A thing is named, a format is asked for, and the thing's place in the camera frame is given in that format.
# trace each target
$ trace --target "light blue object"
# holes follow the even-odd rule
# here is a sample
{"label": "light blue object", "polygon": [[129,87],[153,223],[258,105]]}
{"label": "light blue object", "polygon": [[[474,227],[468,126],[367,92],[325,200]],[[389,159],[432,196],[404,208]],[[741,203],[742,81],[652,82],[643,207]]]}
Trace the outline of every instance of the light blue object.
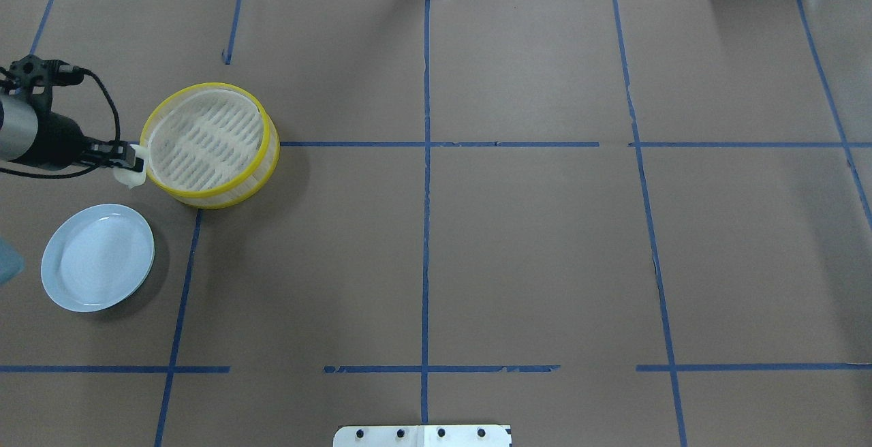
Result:
{"label": "light blue object", "polygon": [[155,260],[155,237],[139,212],[96,205],[70,217],[43,253],[47,295],[70,311],[106,309],[133,294]]}
{"label": "light blue object", "polygon": [[0,283],[8,282],[25,269],[25,259],[0,238]]}

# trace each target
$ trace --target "white metal bracket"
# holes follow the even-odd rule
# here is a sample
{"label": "white metal bracket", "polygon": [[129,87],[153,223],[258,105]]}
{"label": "white metal bracket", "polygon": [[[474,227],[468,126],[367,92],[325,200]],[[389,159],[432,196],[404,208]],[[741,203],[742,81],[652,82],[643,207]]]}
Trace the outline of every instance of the white metal bracket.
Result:
{"label": "white metal bracket", "polygon": [[512,447],[505,425],[399,425],[343,427],[333,447]]}

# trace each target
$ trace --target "white plate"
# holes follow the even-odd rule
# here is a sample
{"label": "white plate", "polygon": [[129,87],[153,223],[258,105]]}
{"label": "white plate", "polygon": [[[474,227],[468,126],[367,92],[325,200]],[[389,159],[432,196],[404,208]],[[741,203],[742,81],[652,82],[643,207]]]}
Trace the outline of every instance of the white plate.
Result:
{"label": "white plate", "polygon": [[139,212],[95,205],[70,217],[43,253],[43,287],[70,311],[91,313],[133,294],[155,261],[155,237]]}

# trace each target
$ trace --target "stacked round container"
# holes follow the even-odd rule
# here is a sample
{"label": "stacked round container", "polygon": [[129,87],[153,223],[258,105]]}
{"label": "stacked round container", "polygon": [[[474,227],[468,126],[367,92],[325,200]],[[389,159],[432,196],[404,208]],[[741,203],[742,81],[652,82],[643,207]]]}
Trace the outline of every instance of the stacked round container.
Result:
{"label": "stacked round container", "polygon": [[149,177],[178,201],[203,209],[238,204],[278,162],[279,140],[258,99],[232,84],[187,87],[149,116],[140,143]]}

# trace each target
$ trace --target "robotic arm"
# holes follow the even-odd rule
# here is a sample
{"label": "robotic arm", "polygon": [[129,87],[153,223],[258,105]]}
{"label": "robotic arm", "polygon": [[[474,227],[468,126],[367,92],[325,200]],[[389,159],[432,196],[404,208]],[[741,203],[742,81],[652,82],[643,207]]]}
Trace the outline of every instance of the robotic arm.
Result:
{"label": "robotic arm", "polygon": [[[37,174],[0,168],[0,173],[61,179],[89,173],[96,168],[122,168],[141,173],[143,159],[134,146],[121,140],[118,110],[106,87],[88,69],[61,60],[43,60],[35,55],[0,67],[0,160],[57,171],[71,165],[84,170],[69,174]],[[97,82],[115,120],[115,139],[86,137],[75,121],[52,111],[52,88],[77,86],[85,76]]]}

